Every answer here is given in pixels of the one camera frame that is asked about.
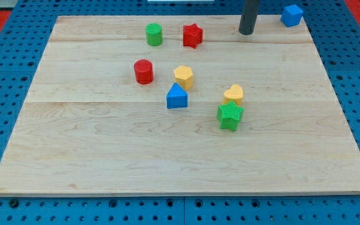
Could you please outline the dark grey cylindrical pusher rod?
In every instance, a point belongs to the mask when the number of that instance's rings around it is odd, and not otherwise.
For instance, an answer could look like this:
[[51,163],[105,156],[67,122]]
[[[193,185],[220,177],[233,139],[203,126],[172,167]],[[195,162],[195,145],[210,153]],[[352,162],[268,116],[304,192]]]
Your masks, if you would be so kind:
[[239,33],[251,35],[254,32],[260,7],[260,0],[245,0],[239,23]]

